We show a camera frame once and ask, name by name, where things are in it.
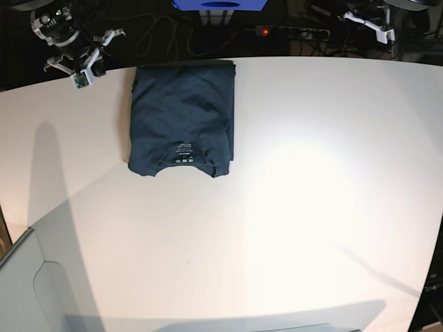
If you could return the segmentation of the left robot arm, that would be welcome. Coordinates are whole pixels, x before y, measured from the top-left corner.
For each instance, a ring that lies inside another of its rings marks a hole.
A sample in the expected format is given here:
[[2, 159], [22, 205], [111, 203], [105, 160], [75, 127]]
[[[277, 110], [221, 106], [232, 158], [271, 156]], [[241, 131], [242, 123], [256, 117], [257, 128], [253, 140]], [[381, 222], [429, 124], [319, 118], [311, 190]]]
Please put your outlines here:
[[[430, 19], [427, 10], [439, 6], [441, 1], [398, 0], [369, 1], [369, 3], [364, 9], [353, 7], [339, 18], [372, 29], [376, 32], [377, 40], [387, 44], [395, 40], [396, 28], [412, 28], [415, 33], [428, 33]], [[381, 17], [366, 16], [365, 12], [373, 7], [382, 10]]]

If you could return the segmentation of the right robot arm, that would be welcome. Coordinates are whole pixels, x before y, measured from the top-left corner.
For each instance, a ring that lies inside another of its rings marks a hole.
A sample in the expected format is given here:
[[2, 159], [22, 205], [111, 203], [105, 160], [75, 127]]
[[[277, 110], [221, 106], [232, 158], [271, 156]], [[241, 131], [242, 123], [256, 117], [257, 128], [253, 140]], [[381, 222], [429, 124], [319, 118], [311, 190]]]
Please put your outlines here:
[[1, 7], [30, 13], [30, 28], [56, 56], [46, 60], [43, 70], [54, 68], [67, 74], [74, 87], [90, 86], [106, 74], [106, 47], [125, 31], [110, 29], [93, 35], [87, 24], [101, 11], [103, 1], [2, 1]]

